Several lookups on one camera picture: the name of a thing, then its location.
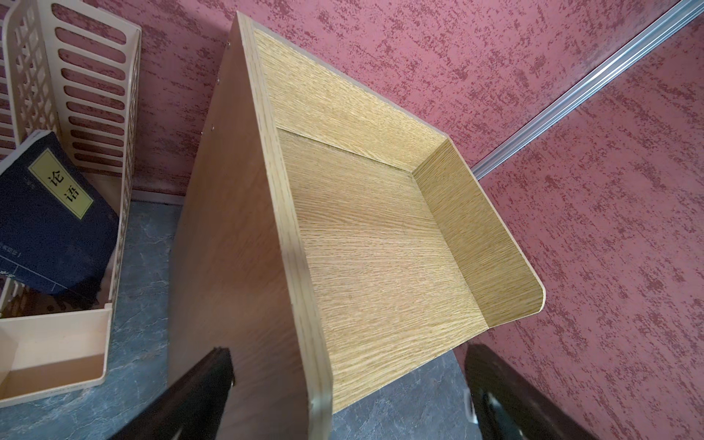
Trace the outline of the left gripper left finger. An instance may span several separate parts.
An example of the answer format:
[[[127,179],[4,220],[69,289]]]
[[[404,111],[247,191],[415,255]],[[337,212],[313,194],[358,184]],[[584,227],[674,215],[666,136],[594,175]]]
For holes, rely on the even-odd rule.
[[[235,375],[230,350],[214,348],[114,439],[214,439]]]

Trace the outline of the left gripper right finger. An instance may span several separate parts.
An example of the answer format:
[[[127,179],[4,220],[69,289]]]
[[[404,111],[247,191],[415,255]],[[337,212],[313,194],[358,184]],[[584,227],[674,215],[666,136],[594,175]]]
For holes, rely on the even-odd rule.
[[[469,345],[464,360],[467,418],[484,439],[593,439],[486,345]]]

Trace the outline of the wooden three-tier shelf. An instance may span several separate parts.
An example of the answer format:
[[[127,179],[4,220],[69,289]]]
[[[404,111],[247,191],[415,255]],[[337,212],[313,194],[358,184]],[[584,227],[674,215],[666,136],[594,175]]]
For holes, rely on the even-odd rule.
[[[238,14],[170,253],[169,379],[231,353],[218,438],[326,439],[545,300],[447,134]]]

